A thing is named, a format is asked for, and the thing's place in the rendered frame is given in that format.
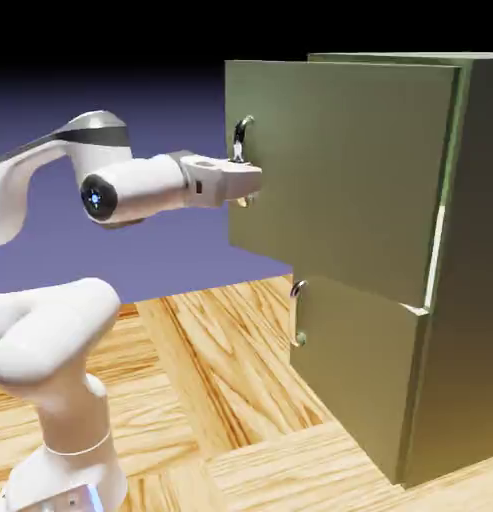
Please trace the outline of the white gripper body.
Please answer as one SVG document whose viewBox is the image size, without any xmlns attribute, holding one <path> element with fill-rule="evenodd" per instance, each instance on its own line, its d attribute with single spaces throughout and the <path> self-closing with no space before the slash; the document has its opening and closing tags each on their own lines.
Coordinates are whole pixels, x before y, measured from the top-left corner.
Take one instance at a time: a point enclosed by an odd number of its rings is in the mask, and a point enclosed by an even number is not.
<svg viewBox="0 0 493 512">
<path fill-rule="evenodd" d="M 262 169 L 250 163 L 220 160 L 220 199 L 231 201 L 255 194 L 262 186 Z"/>
</svg>

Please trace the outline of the large olive green cabinet door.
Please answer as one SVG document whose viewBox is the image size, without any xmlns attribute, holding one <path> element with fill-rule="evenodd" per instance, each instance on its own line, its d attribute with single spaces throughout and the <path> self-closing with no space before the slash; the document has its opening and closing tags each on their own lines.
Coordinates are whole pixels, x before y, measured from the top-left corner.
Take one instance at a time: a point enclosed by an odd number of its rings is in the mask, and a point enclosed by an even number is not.
<svg viewBox="0 0 493 512">
<path fill-rule="evenodd" d="M 453 66 L 234 61 L 229 124 L 262 171 L 230 242 L 421 307 L 457 70 Z"/>
</svg>

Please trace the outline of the small olive green cabinet door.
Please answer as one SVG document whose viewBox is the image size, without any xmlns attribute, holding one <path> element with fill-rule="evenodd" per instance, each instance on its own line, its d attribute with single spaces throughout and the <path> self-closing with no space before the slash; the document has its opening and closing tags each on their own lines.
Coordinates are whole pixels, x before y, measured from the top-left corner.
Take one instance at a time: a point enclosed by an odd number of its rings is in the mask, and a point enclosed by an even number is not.
<svg viewBox="0 0 493 512">
<path fill-rule="evenodd" d="M 298 304 L 290 362 L 393 483 L 404 480 L 429 312 L 324 277 Z"/>
</svg>

